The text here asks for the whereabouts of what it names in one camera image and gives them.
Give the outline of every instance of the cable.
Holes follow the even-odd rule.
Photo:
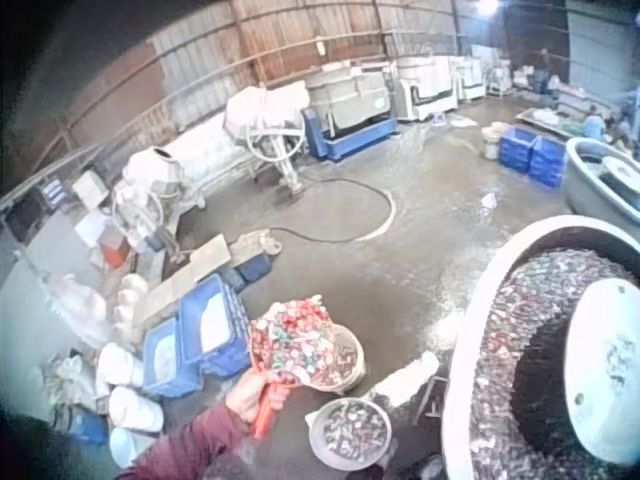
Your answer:
[[[345,182],[345,183],[351,183],[351,184],[356,185],[358,187],[370,190],[370,191],[376,193],[377,195],[381,196],[384,199],[384,201],[387,202],[387,205],[389,206],[389,216],[387,217],[387,219],[384,221],[384,223],[380,227],[378,227],[376,230],[374,230],[373,232],[371,232],[371,233],[369,233],[367,235],[364,235],[364,236],[360,235],[360,236],[357,236],[357,237],[340,239],[340,240],[328,240],[328,239],[322,239],[322,238],[315,238],[315,237],[311,237],[309,235],[305,235],[304,233],[300,233],[300,232],[298,232],[296,230],[293,230],[291,228],[288,228],[288,227],[271,227],[271,228],[269,228],[269,230],[274,231],[274,232],[288,233],[289,235],[293,235],[294,237],[301,238],[302,240],[306,240],[308,242],[326,243],[326,244],[332,244],[332,245],[344,245],[346,243],[360,242],[360,241],[365,241],[365,240],[369,240],[370,238],[376,237],[379,234],[384,233],[389,228],[389,225],[391,225],[391,222],[393,222],[393,219],[394,219],[395,214],[396,214],[396,205],[395,205],[395,202],[393,201],[393,197],[388,192],[380,190],[379,188],[376,188],[374,186],[368,185],[366,183],[359,182],[358,180],[351,180],[349,178],[336,177],[336,178],[327,178],[327,179],[320,180],[320,179],[316,179],[316,178],[307,177],[306,175],[303,175],[302,173],[298,173],[298,175],[300,177],[306,179],[306,180],[309,180],[310,182],[313,182],[316,185],[320,184],[320,183]]]

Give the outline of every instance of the light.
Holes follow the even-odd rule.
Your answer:
[[[483,17],[489,17],[496,13],[500,4],[498,0],[479,0],[476,6],[478,8],[478,14]]]

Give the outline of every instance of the vibratory feeder bowl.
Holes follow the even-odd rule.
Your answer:
[[[453,355],[450,479],[640,478],[639,280],[640,244],[587,217],[498,252]]]

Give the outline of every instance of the person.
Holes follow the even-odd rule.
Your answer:
[[[589,114],[582,124],[582,135],[586,138],[593,138],[604,142],[604,133],[606,125],[602,119],[602,115],[596,109],[595,105],[591,105]]]
[[[233,451],[251,434],[250,427],[268,382],[268,375],[249,370],[224,402],[210,407],[178,432],[161,437],[132,466],[120,472],[117,480],[210,478],[206,471],[215,459]],[[269,390],[274,410],[282,409],[288,392],[284,387]]]

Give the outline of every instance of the blue machine base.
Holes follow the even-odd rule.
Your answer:
[[[302,113],[311,154],[318,159],[327,158],[336,163],[347,155],[384,140],[395,133],[397,126],[396,119],[391,117],[337,140],[327,140],[322,134],[322,127],[315,111],[306,109]]]

